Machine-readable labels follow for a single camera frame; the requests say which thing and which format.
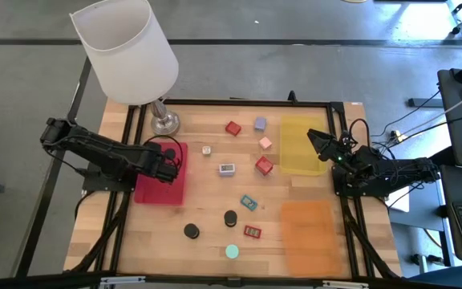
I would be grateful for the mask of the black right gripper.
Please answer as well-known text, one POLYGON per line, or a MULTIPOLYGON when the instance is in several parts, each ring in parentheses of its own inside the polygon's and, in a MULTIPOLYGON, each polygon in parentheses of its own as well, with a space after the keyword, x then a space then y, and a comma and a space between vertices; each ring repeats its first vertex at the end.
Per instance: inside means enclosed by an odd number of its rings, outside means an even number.
POLYGON ((330 158, 346 171, 356 171, 352 162, 352 146, 356 144, 356 141, 350 134, 342 134, 337 138, 325 132, 309 129, 308 138, 321 161, 327 161, 330 158))

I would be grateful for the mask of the large red cube box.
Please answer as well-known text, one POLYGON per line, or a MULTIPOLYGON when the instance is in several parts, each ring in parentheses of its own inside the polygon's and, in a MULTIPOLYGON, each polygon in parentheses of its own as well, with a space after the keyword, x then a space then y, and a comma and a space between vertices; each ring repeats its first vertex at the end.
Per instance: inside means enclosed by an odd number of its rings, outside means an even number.
POLYGON ((257 160, 255 167, 263 176, 266 176, 272 171, 274 164, 268 158, 262 156, 257 160))

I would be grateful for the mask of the pink translucent plastic bin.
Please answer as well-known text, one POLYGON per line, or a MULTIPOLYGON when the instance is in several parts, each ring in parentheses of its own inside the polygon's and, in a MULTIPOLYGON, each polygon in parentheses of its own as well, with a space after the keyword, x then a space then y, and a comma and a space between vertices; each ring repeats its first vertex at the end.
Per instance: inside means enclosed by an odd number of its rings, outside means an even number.
POLYGON ((181 142, 160 142, 162 150, 174 149, 176 159, 183 153, 182 166, 178 177, 172 184, 163 183, 155 178, 139 175, 136 181, 134 202, 146 205, 182 206, 184 203, 184 188, 187 177, 188 144, 181 142))

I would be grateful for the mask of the yellow translucent plastic bin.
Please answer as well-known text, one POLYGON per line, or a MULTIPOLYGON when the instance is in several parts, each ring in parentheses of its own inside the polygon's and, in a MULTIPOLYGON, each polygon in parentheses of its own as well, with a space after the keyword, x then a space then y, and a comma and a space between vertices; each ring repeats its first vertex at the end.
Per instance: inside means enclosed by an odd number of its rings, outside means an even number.
POLYGON ((283 116, 280 128, 280 167, 283 173, 318 176, 327 171, 326 162, 318 159, 308 130, 323 130, 322 118, 283 116))

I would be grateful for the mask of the orange translucent plastic bin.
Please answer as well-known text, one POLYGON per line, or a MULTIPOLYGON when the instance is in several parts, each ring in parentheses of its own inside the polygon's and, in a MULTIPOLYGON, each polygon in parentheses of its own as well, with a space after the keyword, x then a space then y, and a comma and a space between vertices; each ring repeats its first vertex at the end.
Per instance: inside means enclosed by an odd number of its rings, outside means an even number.
POLYGON ((285 202, 281 208, 282 242, 293 277, 336 277, 342 257, 331 203, 285 202))

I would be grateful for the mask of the grey desk foot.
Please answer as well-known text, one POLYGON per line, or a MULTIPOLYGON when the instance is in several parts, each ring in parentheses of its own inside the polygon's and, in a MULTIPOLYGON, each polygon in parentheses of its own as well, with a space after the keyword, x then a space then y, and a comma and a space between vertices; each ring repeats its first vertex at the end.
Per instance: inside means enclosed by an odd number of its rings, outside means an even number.
POLYGON ((423 99, 423 98, 410 98, 407 105, 413 108, 442 108, 442 99, 423 99))

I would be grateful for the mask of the table lamp white shade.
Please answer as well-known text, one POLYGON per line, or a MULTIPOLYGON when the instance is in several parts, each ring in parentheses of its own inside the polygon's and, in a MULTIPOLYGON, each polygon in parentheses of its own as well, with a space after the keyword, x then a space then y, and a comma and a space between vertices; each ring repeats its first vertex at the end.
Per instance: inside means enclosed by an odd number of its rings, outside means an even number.
POLYGON ((160 100, 179 63, 148 0, 103 0, 70 14, 104 94, 121 104, 151 104, 152 130, 173 136, 180 118, 160 100))

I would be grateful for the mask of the blue chair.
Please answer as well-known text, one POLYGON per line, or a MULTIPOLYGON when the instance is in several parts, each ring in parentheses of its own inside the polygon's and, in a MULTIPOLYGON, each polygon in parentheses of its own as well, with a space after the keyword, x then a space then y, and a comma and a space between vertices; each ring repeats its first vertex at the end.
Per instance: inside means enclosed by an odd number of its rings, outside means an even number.
POLYGON ((446 267, 437 271, 429 271, 410 278, 413 282, 430 283, 450 287, 462 287, 462 266, 446 267))

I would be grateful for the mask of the black aluminium table frame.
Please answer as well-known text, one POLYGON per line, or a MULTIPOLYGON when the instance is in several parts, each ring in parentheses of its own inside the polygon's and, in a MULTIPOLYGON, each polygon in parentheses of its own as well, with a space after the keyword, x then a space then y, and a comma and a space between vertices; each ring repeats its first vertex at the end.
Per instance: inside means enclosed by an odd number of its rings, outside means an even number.
POLYGON ((225 287, 312 286, 319 279, 351 280, 354 271, 366 275, 363 251, 350 259, 343 225, 341 202, 334 192, 332 176, 290 175, 281 171, 278 146, 261 149, 260 135, 253 129, 257 116, 267 120, 266 135, 278 141, 283 116, 322 118, 325 130, 354 129, 364 141, 361 103, 339 104, 333 110, 315 102, 252 100, 169 100, 167 105, 181 119, 177 140, 188 144, 188 168, 182 206, 146 206, 131 203, 124 224, 118 257, 120 275, 142 275, 148 282, 207 283, 225 287), (241 126, 237 136, 225 131, 228 122, 241 126), (210 155, 202 147, 211 148, 210 155), (266 156, 276 166, 263 176, 256 161, 266 156), (235 164, 231 177, 221 177, 220 164, 235 164), (241 204, 243 195, 257 202, 255 211, 241 204), (340 244, 342 274, 336 277, 292 277, 286 266, 282 242, 281 208, 292 201, 328 201, 340 244), (237 213, 237 224, 227 227, 224 214, 237 213), (184 235, 195 224, 196 239, 184 235), (262 230, 260 238, 245 236, 244 226, 262 230), (225 248, 237 245, 239 256, 230 259, 225 248))

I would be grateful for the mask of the silver frame bracket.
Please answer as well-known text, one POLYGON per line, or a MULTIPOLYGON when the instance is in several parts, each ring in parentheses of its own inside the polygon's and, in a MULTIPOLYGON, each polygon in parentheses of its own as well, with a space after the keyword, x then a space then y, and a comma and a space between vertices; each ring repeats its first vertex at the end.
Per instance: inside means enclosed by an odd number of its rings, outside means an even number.
POLYGON ((100 280, 99 285, 105 288, 113 288, 116 285, 144 283, 145 276, 113 276, 104 277, 100 280))
POLYGON ((332 289, 370 289, 367 283, 356 283, 337 280, 323 280, 322 286, 329 287, 332 289))

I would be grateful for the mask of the black floor frame bar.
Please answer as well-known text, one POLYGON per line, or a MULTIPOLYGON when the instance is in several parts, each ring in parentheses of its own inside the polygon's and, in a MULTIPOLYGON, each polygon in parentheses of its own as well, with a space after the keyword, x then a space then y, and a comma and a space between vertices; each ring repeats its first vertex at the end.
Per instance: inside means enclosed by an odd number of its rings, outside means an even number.
MULTIPOLYGON (((89 58, 86 58, 79 76, 78 85, 75 89, 75 94, 71 101, 71 106, 67 113, 68 120, 74 120, 78 114, 90 72, 91 62, 89 58)), ((18 257, 14 262, 14 277, 26 277, 29 272, 30 265, 34 258, 34 252, 38 245, 40 234, 47 217, 47 212, 53 198, 64 156, 65 152, 60 150, 57 153, 53 153, 53 156, 51 157, 51 163, 39 191, 38 200, 35 203, 30 222, 26 228, 24 239, 22 240, 21 247, 19 248, 18 257)))

